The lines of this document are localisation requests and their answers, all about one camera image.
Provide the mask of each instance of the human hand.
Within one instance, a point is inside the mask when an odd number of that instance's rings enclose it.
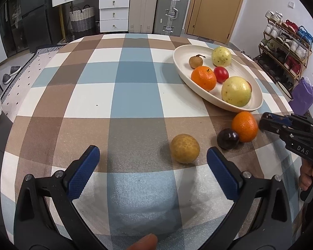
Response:
[[[139,241],[129,246],[126,250],[156,250],[158,238],[154,234],[148,234]]]
[[[308,160],[301,158],[301,167],[300,167],[300,177],[299,177],[299,187],[303,191],[307,191],[307,189],[312,184],[313,177],[313,164]]]

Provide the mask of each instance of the silver suitcase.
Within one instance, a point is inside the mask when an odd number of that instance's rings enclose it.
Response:
[[[180,36],[189,0],[158,0],[154,34]]]
[[[152,33],[156,1],[130,0],[129,33]]]

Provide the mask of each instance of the purple bag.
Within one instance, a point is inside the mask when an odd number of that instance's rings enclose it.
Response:
[[[304,115],[313,103],[313,86],[308,77],[302,77],[292,91],[293,100],[289,102],[296,115]]]

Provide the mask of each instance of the table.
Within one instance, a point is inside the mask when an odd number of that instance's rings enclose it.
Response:
[[[158,249],[198,249],[212,234],[233,202],[208,168],[206,151],[217,145],[217,133],[230,127],[235,113],[206,102],[179,78],[172,54],[184,44],[217,47],[183,37],[109,34],[80,38],[58,51],[22,103],[6,146],[1,197],[11,240],[24,176],[65,169],[90,144],[100,148],[100,163],[73,203],[108,249],[125,249],[151,232],[159,237]],[[247,56],[231,52],[262,89],[264,102],[255,118],[267,111],[289,114],[290,106],[266,73]],[[169,141],[180,133],[200,144],[191,165],[170,157]],[[269,132],[224,155],[256,177],[282,176],[296,235],[301,159]],[[51,200],[49,207],[68,236]],[[246,228],[245,222],[240,236]]]

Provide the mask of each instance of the white oval plate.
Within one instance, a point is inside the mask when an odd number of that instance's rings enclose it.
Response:
[[[244,107],[237,107],[224,102],[221,97],[222,84],[217,83],[216,87],[211,91],[206,91],[191,80],[193,69],[189,65],[189,58],[195,55],[203,55],[203,66],[208,66],[212,70],[216,67],[212,63],[211,48],[197,45],[182,45],[175,49],[173,53],[174,64],[181,79],[198,95],[206,99],[208,102],[231,112],[253,112],[259,109],[263,103],[262,90],[255,78],[237,61],[232,58],[232,63],[225,67],[229,76],[240,76],[248,81],[252,86],[252,97]]]

